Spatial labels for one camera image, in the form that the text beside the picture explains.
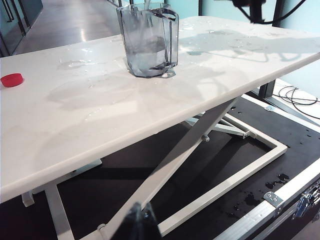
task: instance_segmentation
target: water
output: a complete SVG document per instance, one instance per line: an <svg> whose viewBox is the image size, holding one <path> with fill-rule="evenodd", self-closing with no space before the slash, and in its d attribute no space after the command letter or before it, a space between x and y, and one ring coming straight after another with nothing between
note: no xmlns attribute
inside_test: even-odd
<svg viewBox="0 0 320 240"><path fill-rule="evenodd" d="M127 58L131 64L131 69L134 73L140 73L141 75L149 76L159 75L164 66L166 45L163 37L160 36L150 36L145 40L144 45L136 45L130 52L127 54Z"/></svg>

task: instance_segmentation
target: white table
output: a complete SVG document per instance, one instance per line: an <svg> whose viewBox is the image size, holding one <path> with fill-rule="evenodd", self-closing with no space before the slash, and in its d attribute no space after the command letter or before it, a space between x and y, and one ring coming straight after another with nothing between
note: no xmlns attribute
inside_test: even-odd
<svg viewBox="0 0 320 240"><path fill-rule="evenodd" d="M181 20L179 39L171 78L127 72L119 35L2 58L1 76L25 82L1 86L0 201L207 111L133 199L147 202L233 99L320 58L320 35L209 16Z"/></svg>

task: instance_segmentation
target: black wire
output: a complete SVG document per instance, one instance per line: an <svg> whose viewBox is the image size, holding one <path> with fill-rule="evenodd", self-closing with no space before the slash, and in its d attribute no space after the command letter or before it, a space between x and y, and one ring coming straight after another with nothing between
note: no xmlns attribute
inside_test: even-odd
<svg viewBox="0 0 320 240"><path fill-rule="evenodd" d="M281 95L281 92L284 90L284 89L287 89L287 88L293 88L293 89L290 89L288 90L285 95ZM313 116L313 115L310 115L308 113L305 113L304 111L302 111L301 109L299 109L297 106L310 106L310 105L313 105L315 103L318 103L320 102L319 99L316 97L315 99L306 99L306 98L297 98L297 97L294 97L294 93L296 92L296 90L299 90L299 88L295 87L295 86L285 86L283 88L281 88L278 92L278 95L276 94L273 94L274 96L277 96L279 98L281 98L282 100L284 100L285 102L287 103L290 103L294 106L295 109L297 109L300 113L304 114L304 115L307 115L309 117L312 117L312 118L315 118L315 119L319 119L320 120L320 117L316 117L316 116ZM298 102L298 101L294 101L294 100L302 100L302 101L312 101L310 103L303 103L303 102Z"/></svg>
<svg viewBox="0 0 320 240"><path fill-rule="evenodd" d="M274 19L272 21L253 21L253 19L246 13L246 11L241 7L238 6L237 8L246 16L247 19L250 20L250 22L254 24L273 24L275 22L279 22L283 19L286 19L289 17L291 14L293 14L306 0L301 0L294 8L292 8L287 14L283 15L282 17L279 17L277 19Z"/></svg>

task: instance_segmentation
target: white metal leg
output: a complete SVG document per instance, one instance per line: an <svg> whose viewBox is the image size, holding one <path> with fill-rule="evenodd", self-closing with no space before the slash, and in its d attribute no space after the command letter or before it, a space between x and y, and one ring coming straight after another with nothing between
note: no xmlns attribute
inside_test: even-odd
<svg viewBox="0 0 320 240"><path fill-rule="evenodd" d="M286 152L287 146L238 120L237 118L226 114L224 119L235 127L241 129L243 132L248 133L250 137L266 144L268 147L272 148L272 150L161 222L158 227L163 236Z"/></svg>
<svg viewBox="0 0 320 240"><path fill-rule="evenodd" d="M29 207L35 203L34 197L32 196L32 191L27 191L21 195L22 202L25 207Z"/></svg>
<svg viewBox="0 0 320 240"><path fill-rule="evenodd" d="M58 240L74 240L74 236L72 234L72 230L70 228L70 224L66 215L64 205L60 198L57 185L94 167L97 167L100 164L102 164L102 161L100 159L95 160L88 165L76 169L31 191L23 193L21 197L24 206L29 207L30 205L34 204L35 201L33 194L44 191L50 208L51 217Z"/></svg>
<svg viewBox="0 0 320 240"><path fill-rule="evenodd" d="M64 205L61 201L57 185L52 184L44 190L51 212L58 240L74 240Z"/></svg>
<svg viewBox="0 0 320 240"><path fill-rule="evenodd" d="M109 240L113 236L134 203L140 202L141 207L145 207L146 203L156 195L181 164L202 142L202 136L207 135L211 131L212 127L221 120L233 103L234 100L230 100L205 112L107 225L99 230L103 239Z"/></svg>

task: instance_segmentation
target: glass door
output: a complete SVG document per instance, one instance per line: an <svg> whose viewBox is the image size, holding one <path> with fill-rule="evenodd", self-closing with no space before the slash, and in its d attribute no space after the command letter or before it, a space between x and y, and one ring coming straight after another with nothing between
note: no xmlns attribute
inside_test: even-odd
<svg viewBox="0 0 320 240"><path fill-rule="evenodd" d="M11 55L23 36L26 34L17 7L12 0L1 0L0 3L1 38Z"/></svg>

